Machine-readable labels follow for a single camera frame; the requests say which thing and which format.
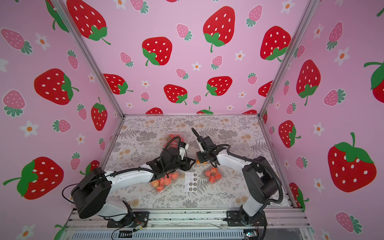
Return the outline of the white sticker sheet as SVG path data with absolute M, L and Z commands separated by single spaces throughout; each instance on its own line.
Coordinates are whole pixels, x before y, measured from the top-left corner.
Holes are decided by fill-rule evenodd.
M 185 193 L 195 193 L 198 189 L 198 174 L 185 173 Z

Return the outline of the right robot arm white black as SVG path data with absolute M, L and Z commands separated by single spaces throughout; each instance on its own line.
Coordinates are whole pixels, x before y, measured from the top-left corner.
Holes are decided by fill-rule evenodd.
M 213 168 L 225 166 L 243 174 L 250 196 L 240 207 L 239 218 L 245 226 L 254 225 L 264 209 L 272 203 L 280 204 L 284 198 L 283 186 L 277 173 L 265 157 L 249 159 L 234 154 L 228 144 L 215 145 L 210 137 L 197 136 L 200 163 L 209 162 Z

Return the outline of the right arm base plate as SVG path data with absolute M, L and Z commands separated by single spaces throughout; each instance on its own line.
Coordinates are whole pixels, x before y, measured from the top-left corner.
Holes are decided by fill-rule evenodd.
M 264 211 L 251 217 L 245 211 L 227 211 L 223 221 L 230 227 L 266 227 L 268 225 Z

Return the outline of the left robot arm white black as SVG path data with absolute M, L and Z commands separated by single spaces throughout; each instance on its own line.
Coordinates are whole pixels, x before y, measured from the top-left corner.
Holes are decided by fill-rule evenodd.
M 163 149 L 158 158 L 136 168 L 109 172 L 100 167 L 91 170 L 71 191 L 80 219 L 99 215 L 120 221 L 128 214 L 128 207 L 114 203 L 109 199 L 110 195 L 132 185 L 170 177 L 177 170 L 189 171 L 196 160 L 187 156 L 187 148 Z

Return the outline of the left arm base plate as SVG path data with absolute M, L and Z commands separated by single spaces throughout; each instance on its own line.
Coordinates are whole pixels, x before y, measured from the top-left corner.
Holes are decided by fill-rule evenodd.
M 134 211 L 124 215 L 120 221 L 108 220 L 107 228 L 145 228 L 148 224 L 150 212 Z

